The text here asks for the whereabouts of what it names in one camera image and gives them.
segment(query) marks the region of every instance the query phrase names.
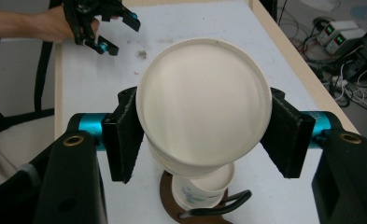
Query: round brown tray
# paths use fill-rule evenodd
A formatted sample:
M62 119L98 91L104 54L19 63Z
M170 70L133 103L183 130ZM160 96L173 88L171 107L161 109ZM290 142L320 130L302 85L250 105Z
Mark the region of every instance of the round brown tray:
M224 192L224 198L228 195L228 190ZM174 219L174 221L181 224L232 224L231 222L225 220L223 216L206 216L206 217L186 217L179 218L180 213L186 212L175 202L174 196L172 195L172 175L163 172L161 182L160 182L160 197L162 201L163 208L168 213L168 215Z

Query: black handle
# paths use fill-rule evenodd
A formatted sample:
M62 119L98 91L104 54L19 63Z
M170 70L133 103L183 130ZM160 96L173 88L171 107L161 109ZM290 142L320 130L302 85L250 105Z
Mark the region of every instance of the black handle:
M246 189L220 202L220 203L227 203L227 202L235 201L227 206L219 207L219 208L195 208L185 213L180 213L179 218L217 216L217 215L223 215L226 213L230 213L233 210L235 210L236 208L238 208L239 206L241 206L241 204L246 202L251 196L252 196L252 192Z

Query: tabletop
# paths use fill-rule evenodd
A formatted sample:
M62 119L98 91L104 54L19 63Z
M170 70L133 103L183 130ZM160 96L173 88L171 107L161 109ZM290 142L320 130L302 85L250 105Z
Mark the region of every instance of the tabletop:
M286 99L299 110L332 111L343 120L346 129L355 131L327 92L316 88L321 84L305 68L303 60L279 45L280 39L286 37L277 30L264 29L265 21L271 17L264 15L257 1L149 2L127 4L142 22L139 33L120 21L102 23L98 33L120 47L117 57L99 55L87 47L76 46L73 41L64 41L57 47L57 136L76 113L114 111L118 105L117 93L136 86L151 59L163 49L180 40L205 36L226 40L245 51L263 71L269 85L284 91ZM308 84L311 80L318 84ZM253 196L225 215L225 219L232 223L318 223L311 181L320 153L319 149L309 150L301 178L285 179L258 144L235 162L235 178L229 187L230 193L250 189ZM174 223L161 205L162 168L151 158L146 138L134 176L127 185L111 182L104 152L98 153L98 160L109 223Z

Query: white cup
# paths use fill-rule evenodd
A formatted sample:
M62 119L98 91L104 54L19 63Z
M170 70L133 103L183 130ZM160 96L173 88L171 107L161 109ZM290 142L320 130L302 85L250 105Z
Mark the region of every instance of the white cup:
M245 156L268 126L272 95L239 48L190 39L161 52L141 77L136 110L157 162L200 178Z
M212 208L218 205L234 176L233 162L222 166L205 178L190 179L180 175L172 177L172 195L186 211Z

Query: human arm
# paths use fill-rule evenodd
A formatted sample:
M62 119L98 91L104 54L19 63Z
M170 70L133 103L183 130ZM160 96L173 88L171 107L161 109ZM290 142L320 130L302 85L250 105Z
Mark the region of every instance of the human arm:
M99 21L93 20L94 32L98 27ZM53 42L72 38L73 33L64 17L64 9L59 6L39 14L0 11L0 38L7 37L37 38Z

